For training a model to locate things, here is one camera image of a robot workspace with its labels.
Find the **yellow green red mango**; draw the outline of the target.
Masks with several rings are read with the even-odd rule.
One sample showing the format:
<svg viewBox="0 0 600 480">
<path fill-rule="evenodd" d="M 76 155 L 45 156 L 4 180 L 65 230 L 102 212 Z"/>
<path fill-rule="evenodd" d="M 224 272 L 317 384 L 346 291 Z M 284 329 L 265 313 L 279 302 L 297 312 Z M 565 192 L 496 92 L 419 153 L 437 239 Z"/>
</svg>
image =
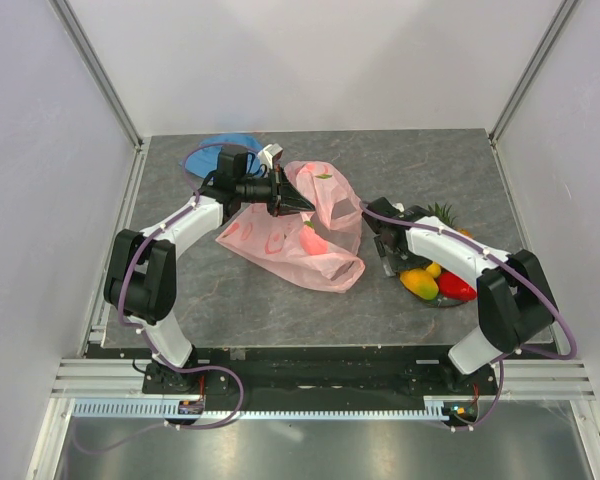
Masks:
<svg viewBox="0 0 600 480">
<path fill-rule="evenodd" d="M 399 275 L 402 285 L 422 300 L 434 300 L 439 287 L 434 277 L 423 269 L 412 269 L 404 271 Z"/>
</svg>

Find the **yellow toy mango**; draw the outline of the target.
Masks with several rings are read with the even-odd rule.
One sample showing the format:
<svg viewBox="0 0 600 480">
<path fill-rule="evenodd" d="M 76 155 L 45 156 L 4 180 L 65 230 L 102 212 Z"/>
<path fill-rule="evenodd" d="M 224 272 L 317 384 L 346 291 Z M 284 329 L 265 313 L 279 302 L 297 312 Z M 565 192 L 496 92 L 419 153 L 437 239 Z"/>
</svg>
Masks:
<svg viewBox="0 0 600 480">
<path fill-rule="evenodd" d="M 431 262 L 426 268 L 425 271 L 434 279 L 437 279 L 441 273 L 442 273 L 442 268 L 441 266 L 436 263 L 436 262 Z"/>
</svg>

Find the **pink peach plastic bag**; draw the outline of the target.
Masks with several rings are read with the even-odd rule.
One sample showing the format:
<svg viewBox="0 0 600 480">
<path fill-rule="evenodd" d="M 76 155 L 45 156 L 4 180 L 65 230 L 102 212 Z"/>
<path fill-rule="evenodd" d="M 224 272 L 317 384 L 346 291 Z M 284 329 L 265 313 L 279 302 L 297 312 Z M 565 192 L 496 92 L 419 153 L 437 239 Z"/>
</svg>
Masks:
<svg viewBox="0 0 600 480">
<path fill-rule="evenodd" d="M 273 217 L 245 208 L 216 238 L 231 252 L 302 288 L 344 293 L 361 277 L 361 200 L 327 162 L 294 161 L 285 173 L 313 212 Z"/>
</svg>

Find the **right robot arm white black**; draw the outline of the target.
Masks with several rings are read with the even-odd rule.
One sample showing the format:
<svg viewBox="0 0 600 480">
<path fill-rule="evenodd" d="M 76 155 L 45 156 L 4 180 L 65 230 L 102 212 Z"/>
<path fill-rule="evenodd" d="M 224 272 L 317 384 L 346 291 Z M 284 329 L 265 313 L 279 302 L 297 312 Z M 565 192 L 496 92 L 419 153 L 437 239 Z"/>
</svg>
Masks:
<svg viewBox="0 0 600 480">
<path fill-rule="evenodd" d="M 433 264 L 477 295 L 478 326 L 440 359 L 438 381 L 463 392 L 482 367 L 521 348 L 556 320 L 558 309 L 538 258 L 495 249 L 452 229 L 422 207 L 404 211 L 380 197 L 362 206 L 388 276 L 425 272 Z"/>
</svg>

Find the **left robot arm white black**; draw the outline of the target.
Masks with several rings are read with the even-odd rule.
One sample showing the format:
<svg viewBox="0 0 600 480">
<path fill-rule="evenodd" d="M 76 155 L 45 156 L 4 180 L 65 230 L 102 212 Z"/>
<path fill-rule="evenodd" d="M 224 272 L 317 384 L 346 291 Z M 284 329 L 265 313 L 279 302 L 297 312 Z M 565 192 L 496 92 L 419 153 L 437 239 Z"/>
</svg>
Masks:
<svg viewBox="0 0 600 480">
<path fill-rule="evenodd" d="M 153 366 L 178 393 L 195 389 L 203 371 L 173 311 L 180 255 L 245 204 L 262 206 L 272 217 L 315 209 L 280 166 L 280 145 L 269 144 L 260 151 L 235 143 L 218 148 L 215 168 L 184 206 L 151 227 L 117 233 L 103 289 L 119 323 L 146 341 Z"/>
</svg>

